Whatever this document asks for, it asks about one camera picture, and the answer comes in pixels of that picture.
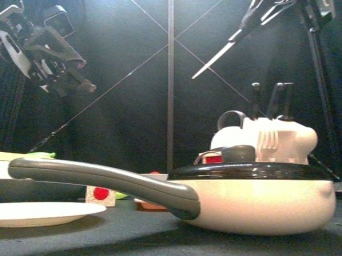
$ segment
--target red object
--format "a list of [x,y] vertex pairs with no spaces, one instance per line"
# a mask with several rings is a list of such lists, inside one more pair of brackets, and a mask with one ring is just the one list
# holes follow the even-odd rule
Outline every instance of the red object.
[[105,200],[110,195],[110,190],[107,188],[97,187],[94,189],[94,197],[97,200]]
[[205,163],[206,164],[216,164],[216,163],[222,163],[222,156],[209,156],[206,157]]
[[168,212],[165,206],[153,204],[149,202],[137,202],[137,209],[138,211],[148,211],[148,212]]

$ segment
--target green object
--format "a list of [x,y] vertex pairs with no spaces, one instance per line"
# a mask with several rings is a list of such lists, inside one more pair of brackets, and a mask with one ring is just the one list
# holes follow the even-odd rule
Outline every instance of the green object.
[[33,152],[27,154],[29,157],[38,157],[38,158],[55,158],[57,157],[57,153],[47,153],[47,152]]
[[127,197],[127,195],[122,192],[115,192],[115,199],[121,200],[125,199]]

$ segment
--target pan handle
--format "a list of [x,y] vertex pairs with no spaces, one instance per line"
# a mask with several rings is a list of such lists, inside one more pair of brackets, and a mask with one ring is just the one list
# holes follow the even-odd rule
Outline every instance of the pan handle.
[[15,179],[91,185],[118,190],[164,205],[185,220],[196,219],[201,213],[198,194],[192,187],[113,167],[67,160],[18,158],[10,163],[9,174]]

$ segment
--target table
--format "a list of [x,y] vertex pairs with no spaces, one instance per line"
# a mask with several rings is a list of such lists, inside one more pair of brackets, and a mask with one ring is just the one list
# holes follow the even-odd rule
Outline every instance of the table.
[[0,228],[0,255],[339,256],[342,255],[342,200],[325,228],[280,237],[205,230],[184,223],[169,212],[137,211],[133,200],[121,200],[115,208],[65,225]]

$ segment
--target saucepan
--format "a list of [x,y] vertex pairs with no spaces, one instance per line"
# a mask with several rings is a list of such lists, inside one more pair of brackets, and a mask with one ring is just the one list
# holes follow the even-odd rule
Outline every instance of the saucepan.
[[216,231],[289,235],[320,229],[336,211],[335,181],[311,165],[232,162],[182,167],[161,181],[83,162],[15,159],[15,179],[102,186],[168,207],[188,223]]

